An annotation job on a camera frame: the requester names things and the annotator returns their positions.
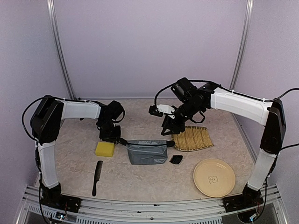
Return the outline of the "yellow sponge block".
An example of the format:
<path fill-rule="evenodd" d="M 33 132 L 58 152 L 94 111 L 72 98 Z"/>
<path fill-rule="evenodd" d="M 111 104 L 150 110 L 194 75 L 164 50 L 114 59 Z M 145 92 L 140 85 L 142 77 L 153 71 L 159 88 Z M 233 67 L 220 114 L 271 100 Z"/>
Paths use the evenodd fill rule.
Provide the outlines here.
<path fill-rule="evenodd" d="M 113 157 L 115 144 L 112 142 L 98 142 L 95 149 L 95 154 L 97 156 L 103 157 Z"/>

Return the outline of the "black clipper guard attachment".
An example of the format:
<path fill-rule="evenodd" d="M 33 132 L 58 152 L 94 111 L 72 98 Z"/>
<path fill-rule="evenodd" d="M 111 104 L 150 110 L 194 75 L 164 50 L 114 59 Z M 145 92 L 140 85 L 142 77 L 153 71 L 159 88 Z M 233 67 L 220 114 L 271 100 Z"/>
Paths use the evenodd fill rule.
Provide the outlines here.
<path fill-rule="evenodd" d="M 171 157 L 170 163 L 178 165 L 181 163 L 182 159 L 183 159 L 182 155 L 174 155 Z"/>

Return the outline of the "grey zip pouch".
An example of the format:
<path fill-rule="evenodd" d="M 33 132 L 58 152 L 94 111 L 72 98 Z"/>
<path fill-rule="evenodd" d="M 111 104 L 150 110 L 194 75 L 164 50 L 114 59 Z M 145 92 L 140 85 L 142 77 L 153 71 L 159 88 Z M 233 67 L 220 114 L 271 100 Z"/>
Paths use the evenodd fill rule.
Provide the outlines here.
<path fill-rule="evenodd" d="M 167 148 L 173 147 L 173 140 L 125 140 L 119 144 L 126 147 L 132 165 L 158 165 L 168 159 Z"/>

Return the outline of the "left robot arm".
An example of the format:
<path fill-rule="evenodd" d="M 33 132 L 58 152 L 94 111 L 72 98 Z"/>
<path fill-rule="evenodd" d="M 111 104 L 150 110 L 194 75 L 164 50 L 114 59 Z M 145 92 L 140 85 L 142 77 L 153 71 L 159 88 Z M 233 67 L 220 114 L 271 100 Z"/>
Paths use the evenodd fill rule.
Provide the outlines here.
<path fill-rule="evenodd" d="M 120 102 L 113 100 L 105 105 L 98 101 L 67 100 L 46 95 L 30 120 L 34 140 L 37 141 L 42 183 L 51 189 L 59 185 L 54 149 L 61 122 L 65 119 L 94 119 L 99 139 L 117 143 L 121 137 L 119 123 L 125 110 Z"/>

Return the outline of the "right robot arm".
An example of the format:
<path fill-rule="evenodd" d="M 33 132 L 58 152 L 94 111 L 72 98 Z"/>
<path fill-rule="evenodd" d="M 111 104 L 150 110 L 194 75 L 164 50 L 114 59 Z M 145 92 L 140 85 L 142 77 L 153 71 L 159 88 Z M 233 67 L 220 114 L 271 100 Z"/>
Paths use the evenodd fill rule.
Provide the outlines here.
<path fill-rule="evenodd" d="M 264 127 L 260 143 L 260 152 L 247 188 L 239 196 L 239 203 L 249 207 L 257 200 L 257 193 L 266 177 L 277 154 L 282 150 L 286 132 L 285 114 L 280 99 L 267 100 L 228 90 L 220 84 L 203 80 L 203 86 L 196 87 L 194 80 L 186 77 L 170 84 L 168 87 L 182 105 L 178 108 L 170 105 L 154 103 L 159 116 L 165 116 L 162 124 L 162 135 L 179 134 L 185 130 L 185 122 L 193 120 L 195 114 L 203 114 L 208 109 L 230 112 Z"/>

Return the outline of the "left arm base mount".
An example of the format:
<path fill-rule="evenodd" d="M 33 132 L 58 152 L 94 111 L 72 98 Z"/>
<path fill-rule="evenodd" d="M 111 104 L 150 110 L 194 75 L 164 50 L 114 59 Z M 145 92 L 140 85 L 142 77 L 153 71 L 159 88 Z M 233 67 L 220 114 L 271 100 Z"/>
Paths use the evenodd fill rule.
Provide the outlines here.
<path fill-rule="evenodd" d="M 41 204 L 51 208 L 78 213 L 82 199 L 61 193 L 61 184 L 53 188 L 46 187 L 41 183 Z"/>

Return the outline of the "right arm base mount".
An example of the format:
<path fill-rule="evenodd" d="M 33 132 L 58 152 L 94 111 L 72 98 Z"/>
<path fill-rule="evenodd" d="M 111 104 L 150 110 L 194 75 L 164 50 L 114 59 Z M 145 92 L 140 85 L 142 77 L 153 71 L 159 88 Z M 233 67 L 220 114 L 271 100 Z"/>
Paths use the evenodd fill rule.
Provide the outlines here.
<path fill-rule="evenodd" d="M 246 184 L 241 194 L 224 197 L 222 202 L 225 211 L 232 212 L 263 204 L 263 197 L 260 189 L 253 190 Z"/>

